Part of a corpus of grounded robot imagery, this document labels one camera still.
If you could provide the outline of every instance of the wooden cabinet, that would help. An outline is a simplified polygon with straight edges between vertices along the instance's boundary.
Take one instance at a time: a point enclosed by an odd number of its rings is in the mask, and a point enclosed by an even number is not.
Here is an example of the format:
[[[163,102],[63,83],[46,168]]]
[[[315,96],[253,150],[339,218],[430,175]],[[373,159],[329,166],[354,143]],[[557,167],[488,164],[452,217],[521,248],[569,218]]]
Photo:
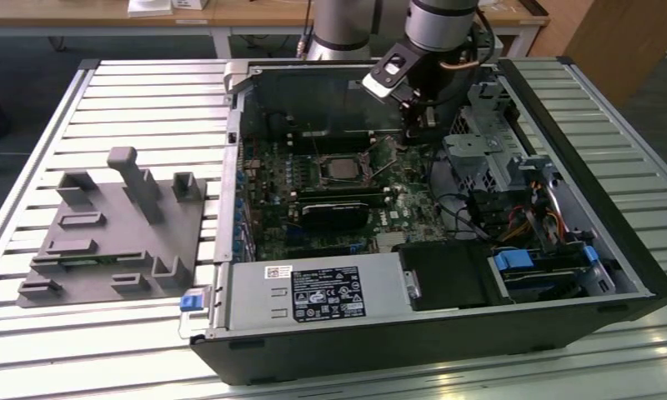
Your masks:
[[[667,0],[538,0],[550,13],[530,56],[565,55],[617,107],[667,51]]]

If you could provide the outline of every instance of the motherboard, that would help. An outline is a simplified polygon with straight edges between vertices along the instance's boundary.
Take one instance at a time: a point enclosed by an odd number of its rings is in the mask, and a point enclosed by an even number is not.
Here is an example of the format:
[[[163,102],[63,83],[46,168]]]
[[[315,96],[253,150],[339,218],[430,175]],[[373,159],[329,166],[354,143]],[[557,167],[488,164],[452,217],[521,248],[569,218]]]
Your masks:
[[[433,201],[429,147],[389,134],[290,134],[243,148],[257,260],[389,253],[449,235]]]

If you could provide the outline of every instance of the gray plastic holder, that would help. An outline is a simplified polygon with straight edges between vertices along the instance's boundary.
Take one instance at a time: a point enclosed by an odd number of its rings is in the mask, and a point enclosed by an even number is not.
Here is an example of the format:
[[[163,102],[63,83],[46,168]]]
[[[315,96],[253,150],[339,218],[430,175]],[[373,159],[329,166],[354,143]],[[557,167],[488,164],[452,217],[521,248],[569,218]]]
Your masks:
[[[23,308],[178,297],[193,285],[206,181],[191,172],[157,181],[134,147],[114,147],[108,165],[125,183],[96,184],[67,172],[63,197],[32,271]]]

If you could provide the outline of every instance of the white sticker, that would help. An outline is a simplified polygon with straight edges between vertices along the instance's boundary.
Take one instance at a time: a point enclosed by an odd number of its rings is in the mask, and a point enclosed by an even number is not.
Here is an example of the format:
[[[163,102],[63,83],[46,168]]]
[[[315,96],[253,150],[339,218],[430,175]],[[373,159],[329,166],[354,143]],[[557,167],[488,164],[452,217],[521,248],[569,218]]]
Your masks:
[[[291,265],[270,265],[265,267],[265,279],[291,278]]]
[[[365,304],[362,302],[353,302],[350,304],[342,305],[342,308],[346,308],[347,310],[361,310],[363,307]]]
[[[182,23],[186,25],[207,25],[207,19],[178,19],[177,23]]]

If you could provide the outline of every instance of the slotted metal surface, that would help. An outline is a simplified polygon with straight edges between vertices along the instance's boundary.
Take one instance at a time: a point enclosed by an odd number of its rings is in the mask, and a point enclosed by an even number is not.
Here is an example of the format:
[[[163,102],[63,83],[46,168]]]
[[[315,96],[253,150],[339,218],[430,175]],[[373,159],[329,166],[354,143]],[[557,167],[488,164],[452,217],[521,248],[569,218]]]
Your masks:
[[[553,59],[517,65],[667,272],[667,166],[568,68]],[[44,160],[35,176],[26,176],[15,215],[0,230],[0,398],[667,397],[667,307],[562,350],[262,387],[229,387],[187,348],[177,298],[18,307],[18,286],[60,200],[54,187],[63,170],[87,167],[98,182],[116,181],[104,167],[112,143],[142,150],[139,162],[157,178],[191,170],[209,179],[197,285],[210,283],[227,118],[218,100],[222,71],[218,60],[159,60],[103,62],[80,72],[46,133],[55,137]],[[524,127],[542,153],[532,127]],[[402,337],[402,345],[409,340],[425,338]]]

